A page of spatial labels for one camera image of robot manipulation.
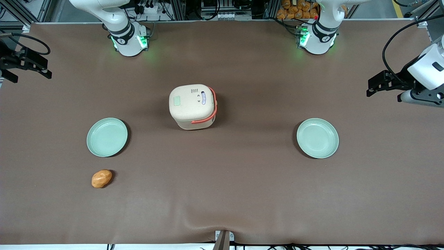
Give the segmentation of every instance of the bread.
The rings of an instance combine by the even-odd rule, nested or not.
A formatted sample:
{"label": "bread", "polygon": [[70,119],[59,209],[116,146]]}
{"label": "bread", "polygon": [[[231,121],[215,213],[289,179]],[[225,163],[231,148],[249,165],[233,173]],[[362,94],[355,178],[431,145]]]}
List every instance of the bread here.
{"label": "bread", "polygon": [[112,178],[111,171],[102,169],[95,173],[91,179],[91,185],[95,188],[103,188]]}
{"label": "bread", "polygon": [[302,10],[298,10],[298,11],[294,14],[294,18],[302,18]]}
{"label": "bread", "polygon": [[303,12],[302,12],[302,18],[303,18],[303,19],[309,19],[309,18],[310,18],[310,12],[308,12],[308,11],[303,11]]}
{"label": "bread", "polygon": [[288,14],[295,14],[295,13],[297,13],[298,12],[298,8],[297,8],[297,6],[291,6],[289,9],[288,9]]}
{"label": "bread", "polygon": [[319,16],[317,13],[317,10],[315,8],[311,9],[310,10],[310,18],[315,19],[317,16]]}
{"label": "bread", "polygon": [[288,9],[291,7],[291,1],[290,0],[282,0],[281,5],[284,9]]}
{"label": "bread", "polygon": [[287,18],[287,10],[285,9],[279,9],[277,11],[277,15],[276,15],[277,19],[285,19]]}

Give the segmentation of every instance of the green led light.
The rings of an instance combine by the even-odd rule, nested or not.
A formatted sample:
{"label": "green led light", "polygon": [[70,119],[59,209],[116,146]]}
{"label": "green led light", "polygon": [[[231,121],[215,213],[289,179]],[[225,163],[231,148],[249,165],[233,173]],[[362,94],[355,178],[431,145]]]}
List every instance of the green led light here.
{"label": "green led light", "polygon": [[147,46],[147,39],[145,37],[137,36],[137,40],[139,40],[140,46],[145,48]]}
{"label": "green led light", "polygon": [[115,44],[114,38],[111,36],[112,43],[114,43],[114,48],[117,49],[117,45]]}
{"label": "green led light", "polygon": [[309,32],[305,33],[305,35],[303,37],[301,37],[300,46],[307,45],[307,41],[309,38],[310,38],[310,33]]}

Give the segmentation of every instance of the packaged bread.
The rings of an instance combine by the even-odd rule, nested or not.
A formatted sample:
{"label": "packaged bread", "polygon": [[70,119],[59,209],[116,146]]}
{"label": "packaged bread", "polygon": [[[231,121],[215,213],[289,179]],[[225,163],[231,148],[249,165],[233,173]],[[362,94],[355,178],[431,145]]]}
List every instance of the packaged bread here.
{"label": "packaged bread", "polygon": [[297,0],[297,8],[302,9],[305,6],[305,0]]}
{"label": "packaged bread", "polygon": [[281,1],[282,7],[284,9],[288,9],[291,7],[291,1],[290,0],[282,0]]}
{"label": "packaged bread", "polygon": [[301,9],[302,11],[309,11],[311,7],[310,2],[306,2],[305,0],[299,0],[297,2],[297,8]]}
{"label": "packaged bread", "polygon": [[303,18],[303,19],[309,19],[309,18],[310,18],[310,12],[308,12],[308,11],[303,11],[303,12],[302,12],[302,18]]}
{"label": "packaged bread", "polygon": [[289,13],[289,14],[295,14],[295,13],[297,13],[297,11],[298,11],[297,6],[291,6],[291,7],[288,9],[288,13]]}
{"label": "packaged bread", "polygon": [[277,15],[276,15],[277,19],[285,19],[287,18],[287,10],[285,9],[279,9],[277,11]]}
{"label": "packaged bread", "polygon": [[315,19],[318,15],[317,10],[315,8],[310,10],[310,18]]}
{"label": "packaged bread", "polygon": [[298,10],[298,11],[294,14],[294,18],[302,18],[302,10]]}

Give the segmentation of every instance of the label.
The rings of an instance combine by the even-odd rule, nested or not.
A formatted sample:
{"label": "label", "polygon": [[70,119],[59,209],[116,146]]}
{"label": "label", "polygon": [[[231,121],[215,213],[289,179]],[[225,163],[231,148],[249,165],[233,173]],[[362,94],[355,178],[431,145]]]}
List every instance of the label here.
{"label": "label", "polygon": [[201,94],[202,94],[202,105],[205,105],[206,104],[206,94],[205,94],[205,92],[201,92]]}

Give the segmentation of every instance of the cable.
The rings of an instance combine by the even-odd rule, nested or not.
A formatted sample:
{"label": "cable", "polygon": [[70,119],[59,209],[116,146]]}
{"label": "cable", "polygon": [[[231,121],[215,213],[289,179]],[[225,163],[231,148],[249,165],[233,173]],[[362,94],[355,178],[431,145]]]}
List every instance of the cable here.
{"label": "cable", "polygon": [[4,17],[4,15],[6,14],[6,9],[4,9],[1,6],[0,6],[0,14],[1,14],[0,19],[2,19]]}
{"label": "cable", "polygon": [[395,36],[397,36],[399,33],[401,33],[403,30],[405,30],[405,29],[407,29],[408,27],[411,27],[411,26],[413,26],[413,25],[415,25],[415,24],[418,24],[418,23],[422,23],[422,22],[425,22],[425,21],[429,21],[429,20],[433,20],[433,19],[437,19],[437,18],[441,18],[441,17],[444,17],[444,14],[441,14],[441,15],[437,15],[437,16],[432,16],[432,17],[429,17],[429,18],[425,18],[425,19],[421,19],[421,20],[418,20],[418,21],[415,21],[415,22],[413,22],[413,23],[411,23],[411,24],[408,24],[408,25],[406,25],[406,26],[404,26],[404,27],[402,27],[401,29],[399,29],[398,31],[396,31],[395,32],[395,34],[393,34],[393,36],[392,37],[390,37],[390,39],[387,41],[387,43],[385,44],[385,46],[384,46],[384,48],[382,49],[382,61],[384,62],[384,65],[385,65],[385,67],[387,68],[387,70],[403,85],[403,86],[405,86],[405,87],[408,87],[408,85],[407,85],[407,83],[406,82],[404,82],[403,80],[401,80],[394,72],[393,72],[393,70],[390,68],[390,66],[389,66],[389,64],[387,63],[387,61],[386,61],[386,59],[385,59],[385,50],[387,49],[387,47],[389,46],[389,44],[390,44],[390,42],[393,40],[393,38],[395,38]]}
{"label": "cable", "polygon": [[130,15],[128,15],[128,11],[127,11],[127,9],[124,9],[124,10],[125,10],[125,13],[127,14],[127,17],[128,17],[129,20],[131,20],[131,18],[132,18],[133,20],[136,20],[136,18],[135,18],[134,16],[131,16],[131,17],[130,17]]}
{"label": "cable", "polygon": [[233,5],[236,9],[247,10],[251,9],[253,2],[251,1],[249,5],[236,5],[236,0],[231,0],[231,5]]}
{"label": "cable", "polygon": [[165,10],[166,15],[171,19],[171,21],[174,20],[173,16],[170,14],[170,11],[166,8],[164,0],[159,1],[160,5],[162,6],[163,10]]}
{"label": "cable", "polygon": [[196,16],[200,19],[200,20],[206,20],[209,21],[213,18],[215,18],[218,14],[219,14],[219,10],[221,9],[221,5],[219,3],[219,0],[215,0],[216,1],[216,7],[214,8],[214,13],[212,15],[212,17],[210,17],[209,19],[205,19],[205,17],[202,17],[201,15],[198,14],[197,10],[199,9],[199,7],[196,6],[196,4],[198,2],[200,2],[200,0],[196,0],[194,2],[195,6],[194,6],[194,13],[196,14]]}
{"label": "cable", "polygon": [[151,32],[150,32],[150,38],[153,36],[153,34],[154,34],[154,28],[156,28],[156,22],[154,22],[154,25],[153,25],[153,28],[151,29]]}
{"label": "cable", "polygon": [[285,30],[287,30],[288,33],[290,33],[290,34],[293,35],[293,36],[296,36],[296,37],[301,36],[301,35],[296,34],[296,33],[292,32],[292,31],[290,30],[290,28],[296,29],[297,26],[295,26],[295,25],[289,25],[289,24],[286,24],[286,23],[284,23],[284,20],[281,21],[281,20],[279,20],[279,19],[277,19],[277,18],[275,18],[275,17],[267,17],[267,18],[265,18],[265,19],[272,19],[272,20],[275,20],[278,24],[284,26]]}
{"label": "cable", "polygon": [[[49,46],[48,46],[46,43],[44,43],[42,40],[39,40],[39,39],[37,39],[37,38],[35,38],[35,37],[32,37],[32,36],[28,36],[28,35],[24,35],[24,34],[18,34],[18,33],[11,33],[11,35],[12,35],[12,36],[21,36],[21,37],[25,37],[25,38],[28,38],[28,39],[34,40],[34,41],[40,43],[41,45],[45,46],[45,48],[46,48],[48,51],[45,52],[45,53],[43,53],[43,52],[37,52],[37,51],[36,51],[36,53],[39,54],[39,55],[45,56],[45,55],[49,55],[49,53],[51,53],[51,49],[49,48]],[[15,42],[16,44],[18,44],[18,45],[20,45],[20,46],[22,46],[22,47],[26,47],[25,45],[19,43],[16,39],[14,39],[14,38],[11,37],[11,36],[9,37],[9,39],[11,39],[13,42]]]}
{"label": "cable", "polygon": [[[284,26],[289,27],[289,28],[296,28],[296,25],[285,24],[284,21],[280,21],[280,20],[277,19],[276,17],[267,17],[267,18],[265,18],[265,19],[272,19],[272,20],[275,20],[276,22],[278,22],[280,25],[284,25]],[[306,21],[301,20],[301,19],[297,19],[297,18],[293,18],[293,19],[294,19],[294,20],[297,20],[297,21],[300,21],[300,22],[302,22],[302,23],[304,23],[304,24],[311,24],[311,23],[306,22]]]}
{"label": "cable", "polygon": [[395,2],[397,5],[401,6],[401,7],[408,7],[408,5],[406,4],[400,4],[398,1],[393,0],[393,2]]}

